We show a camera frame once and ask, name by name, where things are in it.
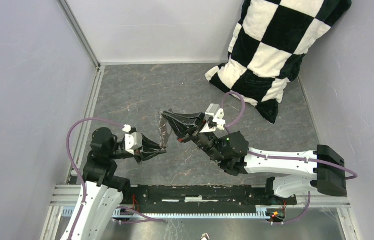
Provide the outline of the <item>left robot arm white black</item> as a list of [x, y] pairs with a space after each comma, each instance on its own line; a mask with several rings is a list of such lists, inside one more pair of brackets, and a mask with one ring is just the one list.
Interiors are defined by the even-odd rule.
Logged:
[[63, 240], [100, 240], [117, 207], [131, 200], [130, 180], [115, 176], [116, 160], [133, 158], [141, 164], [167, 152], [135, 130], [118, 140], [105, 127], [93, 132], [90, 147], [81, 190]]

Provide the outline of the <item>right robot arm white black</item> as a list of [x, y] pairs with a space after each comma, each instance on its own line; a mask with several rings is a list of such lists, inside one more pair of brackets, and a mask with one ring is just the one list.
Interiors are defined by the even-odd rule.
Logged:
[[193, 114], [164, 111], [161, 115], [180, 143], [193, 142], [225, 173], [276, 174], [267, 179], [263, 191], [270, 204], [312, 191], [347, 196], [345, 162], [327, 145], [318, 145], [316, 151], [264, 151], [250, 147], [240, 131], [217, 137], [215, 131], [225, 130], [222, 108]]

